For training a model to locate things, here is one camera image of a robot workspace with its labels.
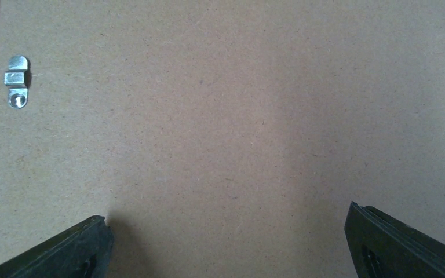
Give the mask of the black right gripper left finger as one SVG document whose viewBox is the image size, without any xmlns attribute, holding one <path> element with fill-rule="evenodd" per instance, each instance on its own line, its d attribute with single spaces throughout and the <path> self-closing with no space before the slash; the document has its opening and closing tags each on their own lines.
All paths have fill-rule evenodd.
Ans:
<svg viewBox="0 0 445 278">
<path fill-rule="evenodd" d="M 0 264 L 0 277 L 105 277 L 114 235 L 93 215 Z"/>
</svg>

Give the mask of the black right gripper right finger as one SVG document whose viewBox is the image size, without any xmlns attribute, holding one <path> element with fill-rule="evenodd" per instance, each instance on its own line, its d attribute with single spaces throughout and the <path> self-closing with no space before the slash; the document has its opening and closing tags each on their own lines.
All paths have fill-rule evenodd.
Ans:
<svg viewBox="0 0 445 278">
<path fill-rule="evenodd" d="M 352 202 L 344 231 L 358 277 L 445 277 L 445 244 L 375 207 Z"/>
</svg>

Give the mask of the brown cardboard backing board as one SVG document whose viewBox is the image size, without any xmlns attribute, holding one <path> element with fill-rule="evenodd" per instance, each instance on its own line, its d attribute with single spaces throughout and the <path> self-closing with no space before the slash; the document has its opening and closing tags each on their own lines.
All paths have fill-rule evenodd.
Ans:
<svg viewBox="0 0 445 278">
<path fill-rule="evenodd" d="M 109 277 L 355 277 L 351 202 L 445 244 L 445 1 L 0 1 L 0 264 L 103 215 Z"/>
</svg>

